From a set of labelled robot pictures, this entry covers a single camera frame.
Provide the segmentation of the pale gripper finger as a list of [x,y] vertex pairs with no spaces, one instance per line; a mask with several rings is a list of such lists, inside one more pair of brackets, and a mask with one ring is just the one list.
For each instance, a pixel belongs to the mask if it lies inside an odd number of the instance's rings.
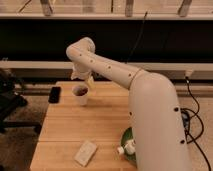
[[90,76],[88,79],[85,80],[85,84],[90,88],[94,88],[94,78]]

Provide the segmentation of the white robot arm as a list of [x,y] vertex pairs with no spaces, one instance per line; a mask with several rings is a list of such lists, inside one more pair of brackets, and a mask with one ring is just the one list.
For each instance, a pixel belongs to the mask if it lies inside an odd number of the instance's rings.
[[138,171],[192,171],[176,89],[165,76],[104,58],[88,38],[66,55],[81,72],[93,70],[129,90]]

